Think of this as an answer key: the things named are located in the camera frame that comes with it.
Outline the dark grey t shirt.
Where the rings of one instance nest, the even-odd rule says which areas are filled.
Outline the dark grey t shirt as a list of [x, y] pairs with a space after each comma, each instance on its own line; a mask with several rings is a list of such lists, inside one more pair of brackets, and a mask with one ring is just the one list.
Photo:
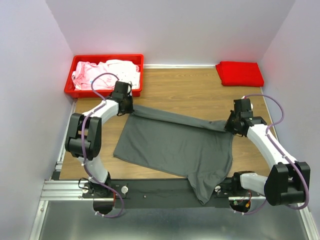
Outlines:
[[114, 149], [128, 163], [188, 179], [207, 204], [232, 167], [233, 134], [224, 121], [208, 121], [135, 105]]

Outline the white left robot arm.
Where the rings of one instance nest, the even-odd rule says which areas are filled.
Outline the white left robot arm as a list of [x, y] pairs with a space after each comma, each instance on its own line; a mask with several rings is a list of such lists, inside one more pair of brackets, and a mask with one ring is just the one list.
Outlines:
[[82, 188], [86, 193], [101, 198], [114, 194], [110, 173], [100, 157], [102, 128], [110, 118], [133, 111], [132, 84], [117, 81], [110, 95], [103, 97], [96, 107], [70, 116], [65, 150], [79, 160], [88, 175], [88, 183]]

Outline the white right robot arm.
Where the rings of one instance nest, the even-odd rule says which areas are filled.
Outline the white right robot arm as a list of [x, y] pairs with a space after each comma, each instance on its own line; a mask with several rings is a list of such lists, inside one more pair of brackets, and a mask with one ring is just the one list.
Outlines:
[[271, 125], [261, 116], [254, 116], [249, 96], [235, 99], [233, 107], [224, 129], [248, 138], [264, 157], [270, 172], [268, 176], [250, 171], [236, 172], [231, 179], [230, 191], [236, 196], [247, 190], [256, 192], [272, 206], [286, 205], [294, 210], [306, 208], [310, 201], [310, 166], [289, 154], [270, 132]]

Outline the white t shirt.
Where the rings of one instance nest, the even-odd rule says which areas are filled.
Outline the white t shirt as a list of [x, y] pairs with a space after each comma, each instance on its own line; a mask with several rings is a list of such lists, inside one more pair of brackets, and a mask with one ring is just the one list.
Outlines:
[[132, 84], [133, 89], [140, 88], [140, 67], [129, 60], [111, 59], [106, 61], [109, 73], [116, 75], [120, 81]]

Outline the pink t shirt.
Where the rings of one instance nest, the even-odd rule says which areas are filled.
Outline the pink t shirt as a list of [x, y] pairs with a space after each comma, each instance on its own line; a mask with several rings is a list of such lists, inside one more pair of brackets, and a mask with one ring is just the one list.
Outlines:
[[71, 74], [71, 79], [77, 91], [87, 91], [91, 90], [92, 81], [101, 74], [105, 75], [102, 75], [93, 83], [93, 88], [95, 90], [113, 90], [119, 75], [111, 70], [106, 62], [96, 64], [79, 61], [75, 71]]

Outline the folded red t shirt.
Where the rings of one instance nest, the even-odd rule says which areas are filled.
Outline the folded red t shirt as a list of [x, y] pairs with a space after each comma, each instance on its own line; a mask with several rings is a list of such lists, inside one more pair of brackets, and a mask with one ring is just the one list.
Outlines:
[[215, 66], [225, 87], [263, 87], [265, 81], [257, 62], [221, 61]]

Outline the red plastic bin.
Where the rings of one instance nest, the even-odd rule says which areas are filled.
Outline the red plastic bin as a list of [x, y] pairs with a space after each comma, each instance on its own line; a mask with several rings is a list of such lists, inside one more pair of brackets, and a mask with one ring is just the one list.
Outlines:
[[[70, 95], [72, 98], [96, 98], [97, 95], [92, 91], [94, 89], [94, 82], [101, 76], [107, 75], [107, 73], [100, 74], [91, 83], [91, 90], [76, 90], [72, 81], [72, 73], [76, 70], [78, 62], [90, 62], [98, 64], [100, 62], [106, 63], [108, 60], [122, 60], [131, 61], [140, 68], [140, 87], [138, 89], [133, 89], [132, 96], [139, 97], [143, 89], [143, 66], [144, 66], [144, 56], [142, 54], [100, 54], [100, 55], [76, 55], [74, 56], [70, 71], [66, 80], [64, 87], [64, 92]], [[102, 96], [108, 96], [113, 90], [95, 90]]]

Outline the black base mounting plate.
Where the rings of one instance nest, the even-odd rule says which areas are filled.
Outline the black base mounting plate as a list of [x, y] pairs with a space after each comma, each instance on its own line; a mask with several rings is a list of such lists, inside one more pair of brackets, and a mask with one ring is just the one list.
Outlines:
[[234, 190], [232, 179], [218, 184], [207, 203], [202, 204], [189, 181], [172, 179], [112, 179], [108, 184], [116, 191], [85, 181], [78, 183], [85, 199], [93, 199], [93, 209], [109, 213], [121, 209], [173, 209], [173, 208], [232, 208], [247, 213], [253, 209], [256, 193], [245, 189]]

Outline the aluminium frame rail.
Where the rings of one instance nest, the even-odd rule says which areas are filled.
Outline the aluminium frame rail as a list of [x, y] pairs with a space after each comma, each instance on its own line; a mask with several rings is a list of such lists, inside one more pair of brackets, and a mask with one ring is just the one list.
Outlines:
[[43, 184], [32, 240], [313, 240], [307, 209], [270, 206], [258, 194], [253, 209], [129, 208], [117, 218], [94, 213], [93, 199], [83, 198], [78, 183], [60, 180], [60, 172]]

